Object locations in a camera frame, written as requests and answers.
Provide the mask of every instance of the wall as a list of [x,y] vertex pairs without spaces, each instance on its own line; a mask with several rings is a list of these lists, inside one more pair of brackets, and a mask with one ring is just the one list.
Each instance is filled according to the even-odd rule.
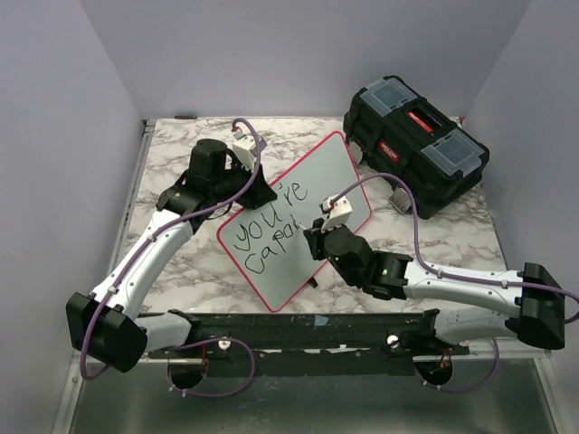
[[[475,100],[467,128],[490,147],[484,176],[508,265],[544,264],[577,287],[579,4],[535,0]],[[577,306],[567,303],[568,314]],[[579,326],[555,355],[569,409],[579,408]],[[579,414],[574,413],[579,429]]]
[[142,123],[76,0],[0,5],[0,431],[50,432],[64,306],[103,275]]
[[81,0],[145,118],[343,115],[398,74],[467,112],[530,0]]

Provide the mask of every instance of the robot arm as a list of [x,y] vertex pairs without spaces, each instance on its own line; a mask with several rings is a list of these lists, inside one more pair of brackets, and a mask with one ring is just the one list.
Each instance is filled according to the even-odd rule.
[[[218,140],[199,140],[191,152],[188,169],[162,192],[147,229],[127,257],[86,297],[75,293],[66,306],[72,346],[82,347],[97,307],[106,300],[92,329],[88,354],[121,372],[131,369],[145,352],[181,345],[193,319],[178,311],[137,318],[145,296],[173,255],[211,216],[210,209],[241,191],[236,200],[256,209],[277,199],[267,185],[261,165],[255,164],[256,145],[240,130],[234,132],[233,150]],[[261,149],[265,143],[261,140]],[[227,157],[231,167],[226,167]],[[173,224],[182,216],[202,212],[193,219]],[[123,279],[115,285],[119,273]]]
[[[423,268],[408,255],[372,250],[368,242],[346,226],[352,212],[344,197],[322,203],[327,218],[316,219],[304,235],[312,258],[327,259],[350,286],[376,298],[436,298],[475,306],[438,312],[432,337],[446,344],[481,337],[517,337],[544,349],[565,346],[565,298],[558,294],[522,288],[524,282],[560,288],[540,265],[527,263],[523,271],[478,271],[429,264]],[[446,274],[464,277],[448,278]],[[502,282],[501,286],[475,282],[477,278]]]

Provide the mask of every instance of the white marble surface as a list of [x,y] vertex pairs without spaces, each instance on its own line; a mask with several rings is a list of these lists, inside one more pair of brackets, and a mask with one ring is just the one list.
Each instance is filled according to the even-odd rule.
[[[262,162],[271,180],[334,130],[337,118],[252,118],[252,124],[267,142]],[[133,217],[126,250],[147,227],[158,195],[186,169],[191,148],[199,138],[231,141],[229,118],[192,121],[159,120]],[[367,166],[361,175],[372,173]],[[398,214],[388,203],[391,188],[375,179],[365,184],[373,208],[370,221],[359,232],[373,248],[413,255],[412,217]],[[149,292],[144,311],[165,312],[268,312],[243,278],[217,239],[225,218],[205,222],[201,230],[169,262]],[[429,221],[420,223],[420,245],[427,260],[457,267],[502,270],[505,264],[498,246],[489,210],[480,187],[463,195]],[[304,287],[282,310],[284,313],[420,312],[457,305],[440,300],[373,299],[348,287],[326,265],[317,275],[317,288]]]

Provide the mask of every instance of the whiteboard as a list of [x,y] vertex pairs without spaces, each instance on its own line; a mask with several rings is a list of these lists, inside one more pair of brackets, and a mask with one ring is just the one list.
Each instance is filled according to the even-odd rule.
[[[241,210],[217,231],[217,240],[271,312],[280,311],[326,263],[314,261],[300,225],[322,217],[319,205],[359,179],[346,141],[331,133],[271,187],[278,199],[258,210]],[[370,218],[362,186],[347,194],[357,231]]]

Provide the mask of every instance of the black toolbox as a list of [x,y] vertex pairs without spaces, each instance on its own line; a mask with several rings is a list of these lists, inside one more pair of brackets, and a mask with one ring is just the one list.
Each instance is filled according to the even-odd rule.
[[[478,183],[489,161],[484,145],[396,76],[357,92],[344,116],[344,132],[370,167],[408,184],[423,219]],[[402,189],[394,190],[391,201],[400,212],[410,207]]]

